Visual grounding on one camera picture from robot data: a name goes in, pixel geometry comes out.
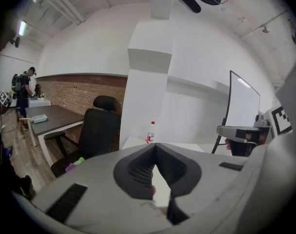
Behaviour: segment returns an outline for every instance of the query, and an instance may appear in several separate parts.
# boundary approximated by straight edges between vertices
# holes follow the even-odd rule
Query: shoe
[[[27,124],[23,124],[23,129],[24,129],[25,131],[28,131],[28,130],[29,130],[29,126],[28,126]]]
[[[32,184],[32,179],[30,178],[29,175],[21,178],[21,185],[20,187],[22,188],[24,195],[28,198],[28,199],[32,199],[35,197],[36,195],[36,191],[33,188],[33,184]]]

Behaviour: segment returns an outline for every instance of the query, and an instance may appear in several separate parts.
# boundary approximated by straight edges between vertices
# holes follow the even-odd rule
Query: wooden desk top
[[[29,107],[26,108],[26,114],[28,118],[38,115],[46,115],[48,117],[44,122],[31,124],[36,135],[42,135],[52,130],[84,120],[84,115],[74,113],[57,105]]]

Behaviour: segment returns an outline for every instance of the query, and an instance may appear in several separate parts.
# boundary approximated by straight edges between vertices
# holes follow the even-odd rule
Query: table leg
[[[39,144],[40,144],[40,147],[44,153],[44,156],[45,156],[49,166],[52,166],[53,162],[52,162],[51,157],[49,155],[49,152],[48,152],[45,140],[44,140],[44,135],[39,135],[38,137],[39,137]]]
[[[33,130],[32,130],[32,126],[31,126],[31,122],[28,120],[27,121],[27,125],[29,127],[29,132],[30,132],[30,136],[31,136],[31,140],[32,140],[32,143],[33,143],[33,146],[37,146],[36,142],[35,142],[35,139],[34,139],[34,135],[33,135]]]

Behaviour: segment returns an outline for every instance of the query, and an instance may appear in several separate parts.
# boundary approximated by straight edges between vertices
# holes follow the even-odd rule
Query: wooden floor
[[[17,123],[14,110],[9,110],[3,115],[2,124],[6,125],[2,131],[4,146],[13,146],[10,160],[15,168],[16,174],[20,177],[29,175],[33,181],[34,189],[39,192],[42,188],[51,183],[55,179],[55,176],[50,170],[40,145],[38,144],[38,140],[36,139],[38,145],[34,147],[29,132],[23,130],[21,122]],[[67,151],[76,149],[76,147],[68,141],[62,140],[62,142]],[[49,140],[46,144],[53,162],[62,157],[54,140]]]

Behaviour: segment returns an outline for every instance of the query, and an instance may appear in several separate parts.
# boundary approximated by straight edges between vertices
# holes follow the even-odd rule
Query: wall light
[[[19,28],[19,36],[24,36],[26,26],[27,24],[24,21],[21,21]]]
[[[243,79],[241,79],[241,78],[238,78],[237,80],[238,80],[239,82],[241,82],[244,86],[246,86],[246,87],[248,87],[248,88],[251,87],[249,84],[246,83],[245,80],[243,80]]]

